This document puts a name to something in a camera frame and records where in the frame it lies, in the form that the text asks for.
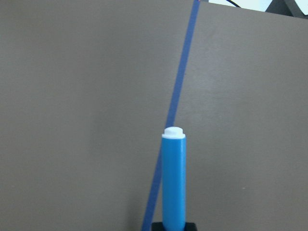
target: gray surface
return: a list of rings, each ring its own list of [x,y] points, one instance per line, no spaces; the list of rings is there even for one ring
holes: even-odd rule
[[[0,230],[140,228],[190,9],[0,3]],[[201,3],[176,120],[199,230],[307,230],[307,36]]]

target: white cap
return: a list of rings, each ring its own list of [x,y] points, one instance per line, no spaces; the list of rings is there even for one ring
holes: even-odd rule
[[[186,136],[183,134],[183,129],[179,127],[168,127],[165,129],[165,133],[162,135],[165,139],[180,140]]]

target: black object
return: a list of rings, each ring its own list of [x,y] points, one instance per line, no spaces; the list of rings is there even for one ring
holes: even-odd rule
[[[308,19],[294,0],[273,0],[265,12]]]
[[[236,7],[240,8],[240,6],[238,4],[236,4],[234,1],[231,1],[231,0],[226,0],[226,1],[230,2],[233,6],[236,6]]]
[[[153,222],[151,230],[152,231],[166,231],[162,222]],[[197,226],[195,223],[186,222],[184,231],[198,231],[198,230],[197,230]]]

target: blue bottle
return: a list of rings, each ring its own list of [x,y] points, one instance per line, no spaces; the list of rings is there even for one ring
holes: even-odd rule
[[[184,231],[186,136],[168,127],[162,135],[163,225],[166,231]]]

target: blue tape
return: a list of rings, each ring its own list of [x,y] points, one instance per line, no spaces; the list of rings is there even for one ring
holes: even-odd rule
[[[184,80],[186,65],[188,61],[189,51],[193,39],[193,31],[195,28],[198,10],[199,10],[200,2],[198,0],[193,0],[192,4],[192,11],[190,15],[190,19],[188,22],[187,30],[186,30],[186,36],[185,41],[183,44],[182,54],[180,58],[180,63],[178,67],[178,74],[175,80],[172,98],[169,106],[168,116],[165,127],[171,127],[174,124],[175,116],[177,113],[177,108],[180,100],[180,93],[182,89],[182,84]],[[148,202],[146,205],[146,210],[143,218],[142,228],[141,231],[149,231],[151,228],[151,223],[153,220],[153,215],[155,211],[156,201],[158,197],[160,182],[162,178],[162,154],[161,154],[161,148],[158,154],[155,172],[152,180],[152,185],[150,189],[150,194],[148,198]]]

